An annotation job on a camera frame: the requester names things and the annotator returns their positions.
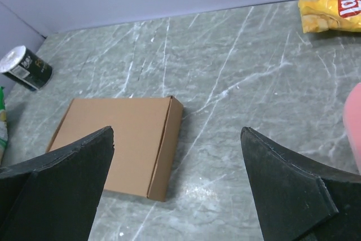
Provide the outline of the brown cardboard box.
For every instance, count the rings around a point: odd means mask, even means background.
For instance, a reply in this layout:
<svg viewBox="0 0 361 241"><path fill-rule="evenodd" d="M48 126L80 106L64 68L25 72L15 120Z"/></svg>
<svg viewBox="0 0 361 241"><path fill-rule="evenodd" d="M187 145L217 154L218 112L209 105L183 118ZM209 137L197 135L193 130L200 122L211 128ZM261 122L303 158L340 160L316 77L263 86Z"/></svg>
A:
<svg viewBox="0 0 361 241"><path fill-rule="evenodd" d="M111 126L115 151L105 190L165 201L183 109L173 96L74 98L47 150Z"/></svg>

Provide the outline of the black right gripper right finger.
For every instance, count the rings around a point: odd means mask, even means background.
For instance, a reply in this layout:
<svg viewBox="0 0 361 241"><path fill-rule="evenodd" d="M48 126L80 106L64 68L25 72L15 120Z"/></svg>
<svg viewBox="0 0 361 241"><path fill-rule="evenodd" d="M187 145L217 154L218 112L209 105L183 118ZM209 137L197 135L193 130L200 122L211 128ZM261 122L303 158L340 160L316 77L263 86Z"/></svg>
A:
<svg viewBox="0 0 361 241"><path fill-rule="evenodd" d="M360 240L360 176L240 133L264 240Z"/></svg>

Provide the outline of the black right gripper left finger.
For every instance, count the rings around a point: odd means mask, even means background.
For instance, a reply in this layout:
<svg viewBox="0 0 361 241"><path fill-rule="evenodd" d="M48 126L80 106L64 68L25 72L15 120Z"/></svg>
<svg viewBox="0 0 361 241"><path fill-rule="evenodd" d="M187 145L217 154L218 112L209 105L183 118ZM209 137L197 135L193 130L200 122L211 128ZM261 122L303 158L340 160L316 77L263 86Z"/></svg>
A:
<svg viewBox="0 0 361 241"><path fill-rule="evenodd" d="M88 240L114 154L106 126L1 168L1 240Z"/></svg>

